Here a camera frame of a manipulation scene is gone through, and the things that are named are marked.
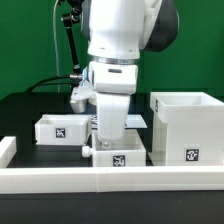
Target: black and white tag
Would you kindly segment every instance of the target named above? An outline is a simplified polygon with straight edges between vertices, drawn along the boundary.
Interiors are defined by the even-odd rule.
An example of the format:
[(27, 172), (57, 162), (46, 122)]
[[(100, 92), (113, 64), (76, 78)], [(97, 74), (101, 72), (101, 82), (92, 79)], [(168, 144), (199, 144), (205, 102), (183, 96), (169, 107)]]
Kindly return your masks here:
[(185, 160), (186, 162), (198, 162), (199, 161), (199, 149), (186, 149)]
[(155, 111), (157, 113), (159, 112), (159, 101), (158, 100), (156, 100)]
[(56, 138), (66, 138), (65, 128), (56, 128)]
[(114, 167), (125, 166), (125, 165), (126, 165), (126, 158), (124, 155), (113, 156), (113, 166)]

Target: black cable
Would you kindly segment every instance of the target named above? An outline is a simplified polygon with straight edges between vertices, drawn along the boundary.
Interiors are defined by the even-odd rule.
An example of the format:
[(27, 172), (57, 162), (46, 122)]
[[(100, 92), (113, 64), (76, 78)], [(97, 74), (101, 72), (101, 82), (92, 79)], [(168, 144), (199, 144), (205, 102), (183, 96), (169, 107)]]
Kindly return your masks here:
[[(47, 79), (43, 79), (43, 80), (41, 80), (41, 81), (39, 81), (39, 82), (37, 82), (36, 84), (34, 84), (34, 85), (32, 85), (31, 87), (29, 87), (28, 89), (26, 89), (25, 90), (25, 92), (27, 93), (27, 92), (32, 92), (36, 87), (39, 87), (39, 86), (41, 86), (41, 85), (45, 85), (45, 84), (43, 84), (43, 83), (45, 83), (45, 82), (49, 82), (49, 81), (54, 81), (54, 80), (59, 80), (59, 79), (67, 79), (67, 78), (70, 78), (69, 76), (58, 76), (58, 77), (51, 77), (51, 78), (47, 78)], [(50, 85), (60, 85), (61, 83), (49, 83)]]
[(71, 85), (70, 82), (61, 82), (61, 83), (46, 83), (46, 84), (38, 84), (35, 86), (32, 86), (32, 88), (28, 88), (25, 92), (26, 93), (31, 93), (35, 88), (40, 87), (40, 86), (57, 86), (57, 85)]

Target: green wall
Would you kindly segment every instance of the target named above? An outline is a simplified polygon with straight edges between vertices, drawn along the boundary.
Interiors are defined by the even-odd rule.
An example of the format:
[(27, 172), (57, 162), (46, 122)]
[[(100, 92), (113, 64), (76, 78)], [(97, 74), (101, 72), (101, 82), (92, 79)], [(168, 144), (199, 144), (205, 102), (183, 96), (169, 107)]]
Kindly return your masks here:
[[(0, 98), (56, 75), (54, 2), (1, 2)], [(205, 91), (224, 96), (224, 1), (175, 0), (175, 3), (180, 17), (178, 38), (162, 53), (141, 53), (138, 91)], [(72, 68), (67, 37), (60, 22), (60, 16), (68, 11), (67, 6), (57, 10), (61, 75), (70, 74)], [(84, 67), (87, 41), (79, 29), (80, 26), (74, 27), (74, 34), (80, 64)]]

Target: black surface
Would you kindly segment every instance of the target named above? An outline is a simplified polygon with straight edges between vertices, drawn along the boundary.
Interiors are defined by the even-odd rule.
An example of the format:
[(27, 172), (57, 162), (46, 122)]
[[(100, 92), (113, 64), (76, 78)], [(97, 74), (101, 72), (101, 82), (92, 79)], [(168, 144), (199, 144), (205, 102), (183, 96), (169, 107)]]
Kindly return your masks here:
[[(130, 113), (141, 113), (149, 126), (140, 135), (150, 150), (148, 96), (135, 95), (131, 105)], [(87, 112), (93, 114), (95, 108)], [(69, 96), (17, 93), (0, 101), (0, 136), (17, 137), (18, 152), (10, 167), (90, 166), (79, 147), (35, 145), (34, 124), (46, 113), (72, 113)], [(222, 224), (223, 201), (223, 191), (0, 195), (0, 224)]]

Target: white block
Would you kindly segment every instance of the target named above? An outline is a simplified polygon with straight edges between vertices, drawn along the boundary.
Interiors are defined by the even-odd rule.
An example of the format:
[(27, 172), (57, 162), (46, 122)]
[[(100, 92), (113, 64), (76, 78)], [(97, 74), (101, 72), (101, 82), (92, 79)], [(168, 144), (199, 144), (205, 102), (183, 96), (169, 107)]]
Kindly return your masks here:
[(90, 134), (89, 115), (43, 115), (35, 124), (38, 145), (85, 145)]
[(0, 142), (0, 168), (6, 168), (16, 153), (16, 137), (4, 137)]
[(224, 103), (205, 93), (151, 93), (154, 165), (224, 161)]
[(96, 172), (88, 168), (0, 170), (0, 194), (96, 192)]

